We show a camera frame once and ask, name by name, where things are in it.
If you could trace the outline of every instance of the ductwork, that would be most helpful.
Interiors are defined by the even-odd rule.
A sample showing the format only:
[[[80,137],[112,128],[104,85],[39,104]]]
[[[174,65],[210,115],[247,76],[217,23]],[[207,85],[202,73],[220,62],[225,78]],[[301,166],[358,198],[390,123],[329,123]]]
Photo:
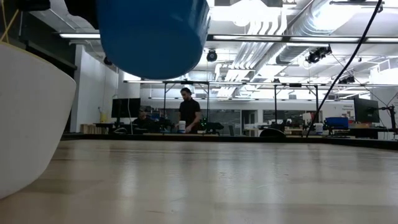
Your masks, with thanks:
[[[330,5],[330,1],[315,0],[287,30],[286,35],[330,35],[356,13],[357,7],[355,6]],[[308,47],[274,44],[257,67],[261,68],[266,64],[275,63],[288,65],[307,50]]]

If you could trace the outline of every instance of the black monitor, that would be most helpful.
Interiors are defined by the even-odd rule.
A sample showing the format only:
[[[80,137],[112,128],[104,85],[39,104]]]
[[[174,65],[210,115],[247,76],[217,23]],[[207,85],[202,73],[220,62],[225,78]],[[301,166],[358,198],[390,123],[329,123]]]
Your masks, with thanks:
[[[354,98],[355,120],[362,123],[379,123],[379,102]]]
[[[140,107],[140,98],[114,99],[112,103],[112,118],[137,118]]]

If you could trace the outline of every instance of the ceiling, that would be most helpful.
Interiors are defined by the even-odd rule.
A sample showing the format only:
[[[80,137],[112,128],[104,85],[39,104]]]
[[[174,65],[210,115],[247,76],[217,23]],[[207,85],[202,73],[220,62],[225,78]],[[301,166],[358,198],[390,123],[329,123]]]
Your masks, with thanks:
[[[289,23],[295,17],[295,15],[297,15],[310,2],[310,0],[295,0],[295,2],[297,3],[296,7],[285,10],[287,15],[287,23]],[[51,3],[51,10],[44,12],[32,12],[33,15],[43,20],[59,32],[97,32],[97,30],[94,30],[92,26],[84,19],[71,16],[67,11],[64,0],[51,0]],[[211,13],[217,13],[220,9],[224,9],[221,6],[214,7],[214,0],[208,0],[208,3],[211,6]],[[373,10],[374,9],[371,7],[361,8],[353,15],[351,19],[335,30],[332,35],[361,35]],[[384,10],[376,16],[368,35],[396,36],[398,34],[398,23],[396,21],[398,21],[398,6],[385,7]],[[245,27],[236,26],[234,22],[231,21],[212,20],[209,33],[247,34],[249,28],[249,25]],[[98,59],[104,57],[100,41],[87,40],[80,43],[85,44],[86,50]],[[208,73],[214,73],[217,64],[232,63],[239,53],[241,46],[242,43],[240,42],[207,42],[203,56],[194,70],[196,72],[203,72],[202,79],[208,79]],[[353,44],[331,45],[333,55],[343,65],[349,59],[355,47],[356,45]],[[216,62],[207,62],[206,55],[209,49],[216,50],[218,54],[218,59]],[[358,56],[349,66],[349,68],[353,69],[356,77],[366,82],[369,77],[369,68],[376,66],[379,62],[385,61],[387,58],[395,56],[398,57],[398,47],[396,45],[363,45],[358,53]],[[332,77],[341,71],[342,65],[340,65],[340,63],[338,63],[334,57],[329,55],[321,62],[309,66],[307,62],[303,61],[303,57],[301,57],[297,58],[296,62],[285,67],[282,71],[282,74],[286,82],[307,82],[309,80],[319,80],[319,78],[322,77],[324,77],[324,80],[327,80],[328,78],[331,80]],[[275,75],[275,78],[277,77],[281,77],[280,73]]]

